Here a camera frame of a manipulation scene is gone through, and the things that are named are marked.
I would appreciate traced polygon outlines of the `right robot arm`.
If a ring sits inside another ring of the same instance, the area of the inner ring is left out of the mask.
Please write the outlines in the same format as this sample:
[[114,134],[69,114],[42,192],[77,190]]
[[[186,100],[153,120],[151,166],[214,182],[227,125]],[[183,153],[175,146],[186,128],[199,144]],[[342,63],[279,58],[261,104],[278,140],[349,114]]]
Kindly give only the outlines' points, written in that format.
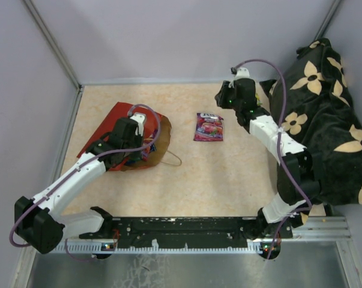
[[277,193],[246,224],[246,238],[272,236],[285,220],[294,227],[302,225],[313,200],[321,192],[321,154],[295,141],[275,122],[258,103],[254,80],[225,80],[214,99],[218,107],[232,109],[239,125],[257,138],[277,161]]

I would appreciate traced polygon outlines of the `purple berries candy packet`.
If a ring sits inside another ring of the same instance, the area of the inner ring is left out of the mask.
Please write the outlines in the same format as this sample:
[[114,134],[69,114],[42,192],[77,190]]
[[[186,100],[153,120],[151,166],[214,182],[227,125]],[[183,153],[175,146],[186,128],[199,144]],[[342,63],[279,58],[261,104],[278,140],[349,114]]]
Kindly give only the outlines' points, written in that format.
[[223,118],[210,113],[196,114],[196,129],[193,140],[197,142],[223,141]]

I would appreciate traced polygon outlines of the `green snack packet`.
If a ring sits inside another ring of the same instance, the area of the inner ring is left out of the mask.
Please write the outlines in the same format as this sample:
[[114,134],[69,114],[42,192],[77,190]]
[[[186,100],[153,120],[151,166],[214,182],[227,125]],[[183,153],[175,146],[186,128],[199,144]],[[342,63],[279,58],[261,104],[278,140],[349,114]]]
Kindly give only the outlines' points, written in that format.
[[257,105],[262,106],[262,98],[261,98],[261,96],[258,93],[256,93],[255,97],[256,97]]

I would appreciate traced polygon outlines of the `red paper bag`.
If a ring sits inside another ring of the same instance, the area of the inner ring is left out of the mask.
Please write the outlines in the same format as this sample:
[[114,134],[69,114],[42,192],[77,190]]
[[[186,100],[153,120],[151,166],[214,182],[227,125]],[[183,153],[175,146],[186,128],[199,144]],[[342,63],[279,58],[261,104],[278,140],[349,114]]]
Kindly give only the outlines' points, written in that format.
[[[87,152],[94,142],[97,143],[101,140],[105,142],[104,134],[113,129],[116,121],[119,118],[127,117],[128,111],[131,107],[132,105],[129,103],[122,103],[122,102],[116,103],[116,105],[113,106],[113,108],[104,118],[102,123],[98,126],[98,128],[95,130],[93,135],[90,137],[90,139],[87,141],[87,143],[81,149],[81,151],[78,153],[77,156],[80,157],[83,153]],[[157,116],[160,120],[160,124],[158,124],[155,119],[155,116],[152,114],[152,112],[150,112],[146,108],[137,107],[134,109],[134,112],[146,114],[143,143],[146,145],[152,139],[156,138],[153,144],[155,144],[157,150],[155,152],[150,153],[149,160],[147,162],[140,162],[132,166],[128,166],[125,164],[127,162],[127,160],[125,160],[121,164],[116,164],[108,168],[108,170],[110,171],[125,172],[128,170],[148,169],[158,165],[162,161],[165,153],[167,152],[167,149],[170,144],[170,132],[172,129],[169,119],[166,116],[158,113]]]

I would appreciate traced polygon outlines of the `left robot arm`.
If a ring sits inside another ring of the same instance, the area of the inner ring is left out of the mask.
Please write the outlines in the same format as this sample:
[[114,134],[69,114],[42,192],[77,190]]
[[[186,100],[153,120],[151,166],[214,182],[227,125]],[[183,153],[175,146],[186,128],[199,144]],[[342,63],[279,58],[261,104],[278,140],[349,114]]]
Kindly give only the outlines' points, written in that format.
[[51,252],[63,239],[97,233],[111,227],[112,216],[104,209],[63,216],[63,210],[94,179],[109,169],[124,164],[143,145],[146,116],[135,113],[119,118],[112,131],[92,142],[76,163],[52,185],[14,205],[14,226],[25,245],[41,254]]

